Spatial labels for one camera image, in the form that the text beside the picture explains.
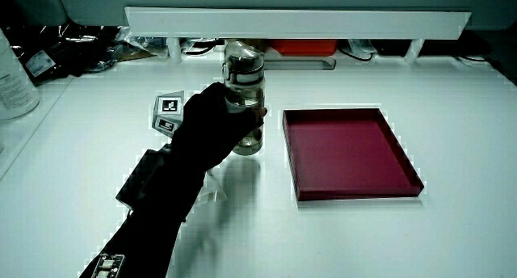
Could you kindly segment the person's left hand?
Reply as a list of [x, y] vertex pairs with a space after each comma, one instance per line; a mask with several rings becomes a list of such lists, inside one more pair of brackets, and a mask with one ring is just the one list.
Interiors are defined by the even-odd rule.
[[263, 124], [264, 107], [230, 112], [229, 89], [214, 82], [184, 106], [183, 123], [160, 153], [166, 165], [207, 171], [220, 164], [248, 133]]

